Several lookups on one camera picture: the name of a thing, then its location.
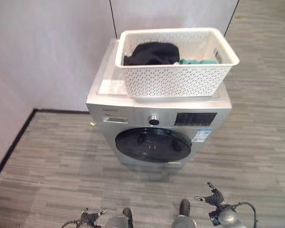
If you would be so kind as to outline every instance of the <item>clothes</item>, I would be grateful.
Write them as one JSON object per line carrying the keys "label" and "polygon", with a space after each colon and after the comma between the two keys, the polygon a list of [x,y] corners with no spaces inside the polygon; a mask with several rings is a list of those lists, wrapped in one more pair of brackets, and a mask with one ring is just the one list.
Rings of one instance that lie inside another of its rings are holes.
{"label": "clothes", "polygon": [[208,60],[202,60],[198,61],[196,59],[180,59],[179,64],[217,64],[218,62],[216,60],[208,59]]}
{"label": "clothes", "polygon": [[132,56],[124,56],[123,65],[168,65],[178,61],[178,47],[170,43],[150,42],[138,45]]}

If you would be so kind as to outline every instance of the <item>white plastic basket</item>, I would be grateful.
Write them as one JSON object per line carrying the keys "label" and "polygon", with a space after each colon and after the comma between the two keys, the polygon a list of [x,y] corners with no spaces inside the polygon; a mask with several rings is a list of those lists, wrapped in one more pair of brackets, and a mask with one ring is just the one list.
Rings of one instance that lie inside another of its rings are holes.
{"label": "white plastic basket", "polygon": [[[124,56],[147,42],[176,45],[180,59],[216,60],[218,64],[124,66]],[[124,78],[128,96],[211,96],[239,59],[223,35],[214,28],[172,28],[124,31],[115,65]]]}

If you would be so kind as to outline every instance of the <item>silver washing machine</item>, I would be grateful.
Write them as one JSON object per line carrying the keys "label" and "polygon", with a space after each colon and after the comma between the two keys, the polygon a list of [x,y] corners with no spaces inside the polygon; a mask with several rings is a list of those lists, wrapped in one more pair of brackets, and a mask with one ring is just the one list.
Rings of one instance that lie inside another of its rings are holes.
{"label": "silver washing machine", "polygon": [[228,117],[222,83],[212,97],[137,100],[115,72],[118,41],[108,46],[86,104],[122,164],[182,167]]}

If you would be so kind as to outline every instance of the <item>digital display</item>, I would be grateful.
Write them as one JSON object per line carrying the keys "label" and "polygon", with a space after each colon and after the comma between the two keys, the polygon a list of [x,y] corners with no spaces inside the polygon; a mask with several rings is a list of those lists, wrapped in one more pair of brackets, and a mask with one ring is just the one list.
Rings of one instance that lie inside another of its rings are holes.
{"label": "digital display", "polygon": [[175,126],[210,126],[217,113],[177,113]]}

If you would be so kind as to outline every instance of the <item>washing machine door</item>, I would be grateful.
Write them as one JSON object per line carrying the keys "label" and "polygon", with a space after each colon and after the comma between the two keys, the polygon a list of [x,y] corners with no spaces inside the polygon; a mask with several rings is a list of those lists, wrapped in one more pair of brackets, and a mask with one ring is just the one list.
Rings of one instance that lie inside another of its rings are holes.
{"label": "washing machine door", "polygon": [[191,152],[191,140],[178,132],[163,128],[126,130],[115,139],[118,150],[134,159],[147,162],[174,162]]}

